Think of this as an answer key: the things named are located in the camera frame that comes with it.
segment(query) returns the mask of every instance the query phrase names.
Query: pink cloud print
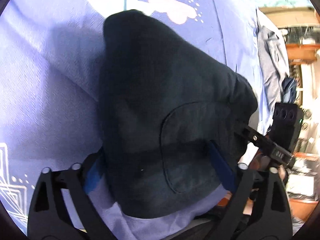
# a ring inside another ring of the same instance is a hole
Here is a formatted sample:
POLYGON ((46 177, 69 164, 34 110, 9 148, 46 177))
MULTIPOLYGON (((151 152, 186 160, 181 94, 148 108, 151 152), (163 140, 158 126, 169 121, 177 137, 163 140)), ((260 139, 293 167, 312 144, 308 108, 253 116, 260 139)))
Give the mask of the pink cloud print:
POLYGON ((188 17, 194 19, 197 16, 193 7, 176 0, 148 0, 148 2, 155 11, 167 13, 169 19, 176 24, 183 24, 188 17))

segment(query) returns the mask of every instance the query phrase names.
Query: silver screw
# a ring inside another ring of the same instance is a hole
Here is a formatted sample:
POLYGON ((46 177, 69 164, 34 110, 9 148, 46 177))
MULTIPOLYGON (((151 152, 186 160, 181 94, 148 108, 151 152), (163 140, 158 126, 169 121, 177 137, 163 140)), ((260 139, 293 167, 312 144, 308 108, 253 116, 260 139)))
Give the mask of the silver screw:
POLYGON ((270 172, 273 173, 273 174, 277 174, 277 173, 278 173, 278 170, 277 170, 277 168, 275 168, 275 167, 271 167, 269 170, 270 170, 270 172))
POLYGON ((245 163, 239 163, 238 167, 239 167, 239 169, 244 170, 244 171, 248 169, 248 165, 245 163))
POLYGON ((49 167, 45 167, 42 169, 43 174, 47 174, 47 173, 49 173, 49 171, 51 171, 51 169, 49 167))
POLYGON ((73 169, 74 171, 77 171, 81 168, 81 164, 80 163, 74 163, 72 166, 71 166, 71 169, 73 169))

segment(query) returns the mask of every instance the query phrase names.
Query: folded black garment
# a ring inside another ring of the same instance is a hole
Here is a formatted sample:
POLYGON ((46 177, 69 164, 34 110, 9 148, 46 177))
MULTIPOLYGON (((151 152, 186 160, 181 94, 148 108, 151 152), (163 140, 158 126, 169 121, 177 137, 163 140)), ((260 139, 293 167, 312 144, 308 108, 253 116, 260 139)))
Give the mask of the folded black garment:
POLYGON ((108 184, 122 211, 155 218, 206 197, 220 184, 206 143, 214 140, 235 170, 247 142, 234 121, 248 123, 258 106, 251 86, 136 10, 108 17, 104 39, 99 115, 108 184))

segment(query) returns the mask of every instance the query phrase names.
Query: blue patterned bedding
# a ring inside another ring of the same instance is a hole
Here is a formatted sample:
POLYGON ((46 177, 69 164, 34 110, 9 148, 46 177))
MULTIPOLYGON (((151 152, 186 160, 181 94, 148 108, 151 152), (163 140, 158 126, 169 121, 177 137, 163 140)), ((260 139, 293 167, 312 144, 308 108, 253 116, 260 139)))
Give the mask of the blue patterned bedding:
MULTIPOLYGON (((102 25, 129 9, 159 19, 243 75, 258 97, 258 128, 268 128, 253 0, 11 0, 0 17, 0 200, 25 233, 42 168, 66 169, 102 145, 96 115, 102 25)), ((188 209, 155 220, 122 214, 104 178, 90 197, 119 239, 157 240, 184 228, 225 192, 220 186, 188 209)))

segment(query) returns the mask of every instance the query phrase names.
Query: white geometric line pattern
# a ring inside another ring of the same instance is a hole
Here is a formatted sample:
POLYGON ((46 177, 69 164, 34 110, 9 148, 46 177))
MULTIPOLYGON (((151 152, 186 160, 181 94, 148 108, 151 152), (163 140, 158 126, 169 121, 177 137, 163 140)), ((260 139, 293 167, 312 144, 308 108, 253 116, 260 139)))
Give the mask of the white geometric line pattern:
POLYGON ((0 143, 0 196, 7 212, 27 228, 27 187, 10 183, 6 143, 0 143))

